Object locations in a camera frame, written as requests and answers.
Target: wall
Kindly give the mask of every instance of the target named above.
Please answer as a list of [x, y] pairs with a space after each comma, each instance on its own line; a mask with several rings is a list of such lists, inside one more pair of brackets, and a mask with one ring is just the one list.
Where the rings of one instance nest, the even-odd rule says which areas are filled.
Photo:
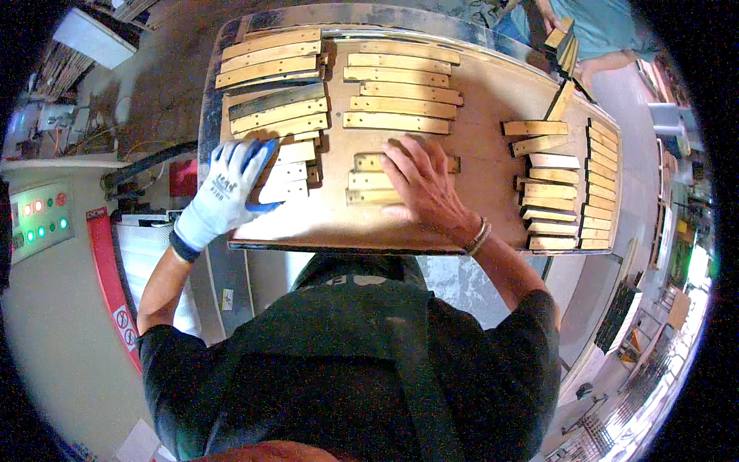
[[13, 266], [2, 306], [10, 349], [33, 402], [68, 442], [110, 459], [139, 418], [149, 425], [151, 419], [92, 261], [85, 211], [115, 209], [103, 198], [103, 173], [54, 168], [4, 174], [11, 189], [72, 175], [77, 235]]

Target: right hand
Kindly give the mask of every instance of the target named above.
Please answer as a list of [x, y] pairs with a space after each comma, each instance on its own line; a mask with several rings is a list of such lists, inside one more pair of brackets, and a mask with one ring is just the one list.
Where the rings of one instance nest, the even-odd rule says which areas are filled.
[[454, 191], [446, 154], [438, 143], [429, 144], [429, 154], [408, 135], [400, 142], [411, 157], [385, 143], [380, 164], [405, 206], [387, 207], [385, 213], [429, 225], [465, 248], [480, 232], [482, 218], [468, 210]]

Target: black t-shirt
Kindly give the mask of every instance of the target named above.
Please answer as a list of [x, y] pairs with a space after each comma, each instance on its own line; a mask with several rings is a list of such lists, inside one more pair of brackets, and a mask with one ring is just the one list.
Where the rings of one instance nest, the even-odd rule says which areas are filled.
[[[469, 461], [527, 461], [548, 430], [559, 393], [554, 302], [528, 294], [494, 329], [440, 299], [429, 309], [429, 358]], [[183, 438], [210, 435], [203, 452], [289, 440], [377, 460], [422, 460], [394, 365], [383, 359], [245, 354], [219, 410], [194, 399], [221, 344], [207, 348], [171, 326], [139, 339], [143, 386], [157, 434], [178, 458]], [[192, 427], [191, 435], [172, 429]]]

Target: hand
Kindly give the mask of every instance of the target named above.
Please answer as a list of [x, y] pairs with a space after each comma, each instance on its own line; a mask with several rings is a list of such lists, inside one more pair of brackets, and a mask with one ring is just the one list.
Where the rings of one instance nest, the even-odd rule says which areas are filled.
[[465, 248], [480, 232], [482, 219], [462, 205], [454, 191], [446, 154], [438, 143], [431, 143], [429, 155], [408, 135], [400, 142], [411, 157], [385, 143], [380, 164], [405, 206], [391, 206], [385, 212], [430, 225]]
[[277, 140], [227, 141], [211, 153], [211, 171], [174, 224], [174, 232], [195, 251], [213, 239], [253, 221], [280, 204], [247, 204], [256, 179], [277, 151]]

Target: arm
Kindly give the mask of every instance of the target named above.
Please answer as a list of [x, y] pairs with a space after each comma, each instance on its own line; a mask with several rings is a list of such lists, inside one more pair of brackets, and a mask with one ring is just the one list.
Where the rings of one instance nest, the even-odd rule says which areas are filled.
[[[446, 154], [438, 144], [432, 144], [427, 154], [409, 136], [402, 137], [401, 144], [411, 157], [387, 143], [382, 148], [382, 169], [405, 203], [404, 207], [389, 207], [387, 213], [434, 226], [455, 245], [467, 247], [480, 232], [482, 218], [468, 210], [454, 191], [446, 170]], [[511, 311], [527, 293], [547, 291], [539, 274], [494, 230], [474, 258]]]

